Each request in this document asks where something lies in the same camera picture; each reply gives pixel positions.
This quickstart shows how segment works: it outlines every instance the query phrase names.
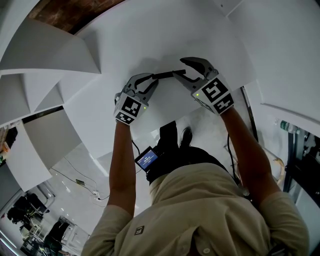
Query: shirt logo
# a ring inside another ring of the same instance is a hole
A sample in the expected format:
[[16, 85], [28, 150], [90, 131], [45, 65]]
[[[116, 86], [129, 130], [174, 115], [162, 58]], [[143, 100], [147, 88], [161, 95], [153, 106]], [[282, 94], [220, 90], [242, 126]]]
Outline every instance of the shirt logo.
[[140, 226], [140, 227], [137, 227], [136, 230], [135, 230], [135, 233], [134, 235], [141, 235], [143, 232], [144, 232], [144, 229], [145, 229], [145, 226]]

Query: shelf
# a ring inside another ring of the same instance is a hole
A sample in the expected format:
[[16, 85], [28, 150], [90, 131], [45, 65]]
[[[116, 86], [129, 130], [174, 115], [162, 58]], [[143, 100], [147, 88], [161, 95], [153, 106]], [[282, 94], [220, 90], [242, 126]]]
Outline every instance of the shelf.
[[19, 74], [0, 79], [0, 126], [31, 114]]
[[0, 70], [3, 75], [43, 70], [100, 74], [83, 39], [29, 18], [13, 36]]
[[84, 72], [70, 72], [66, 74], [57, 85], [64, 103], [70, 101], [72, 97], [98, 76], [98, 74]]
[[20, 76], [30, 111], [34, 112], [52, 88], [61, 80], [64, 73], [42, 71], [24, 73]]
[[42, 112], [52, 108], [59, 107], [64, 104], [61, 94], [58, 89], [58, 85], [54, 86], [51, 91], [45, 96], [43, 101], [36, 108], [36, 112]]
[[39, 0], [8, 0], [0, 6], [0, 60], [15, 32]]

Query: black shoe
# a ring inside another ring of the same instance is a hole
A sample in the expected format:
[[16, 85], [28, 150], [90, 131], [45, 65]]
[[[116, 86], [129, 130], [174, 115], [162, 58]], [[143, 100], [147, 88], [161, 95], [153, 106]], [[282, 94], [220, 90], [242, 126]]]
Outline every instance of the black shoe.
[[182, 137], [182, 140], [181, 140], [180, 148], [189, 147], [192, 141], [192, 131], [190, 126], [188, 126], [182, 131], [181, 137]]

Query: black pants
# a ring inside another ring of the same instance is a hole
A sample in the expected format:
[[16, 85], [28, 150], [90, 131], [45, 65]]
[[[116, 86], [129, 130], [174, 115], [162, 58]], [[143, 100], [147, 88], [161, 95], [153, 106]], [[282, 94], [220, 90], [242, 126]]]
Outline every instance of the black pants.
[[156, 151], [162, 156], [159, 157], [155, 166], [146, 175], [150, 184], [160, 176], [187, 165], [211, 163], [227, 171], [217, 159], [203, 149], [193, 146], [178, 147], [177, 141], [178, 132], [175, 121], [160, 128], [160, 140], [156, 146]]
[[59, 251], [62, 249], [61, 240], [68, 226], [68, 223], [65, 222], [61, 224], [61, 222], [58, 221], [53, 225], [53, 228], [45, 237], [43, 246], [50, 250], [51, 256], [57, 256]]
[[53, 239], [57, 241], [61, 241], [64, 233], [66, 232], [69, 224], [68, 223], [63, 223], [61, 224], [60, 221], [58, 221], [56, 224], [53, 225], [53, 228], [50, 230], [48, 236], [52, 237]]

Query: shirt button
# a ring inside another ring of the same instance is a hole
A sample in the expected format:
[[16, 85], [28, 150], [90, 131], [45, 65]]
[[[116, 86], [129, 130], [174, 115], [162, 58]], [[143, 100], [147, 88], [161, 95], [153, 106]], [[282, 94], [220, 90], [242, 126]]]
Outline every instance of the shirt button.
[[205, 248], [205, 249], [203, 250], [203, 253], [204, 253], [204, 254], [210, 253], [210, 249], [209, 249], [209, 248]]

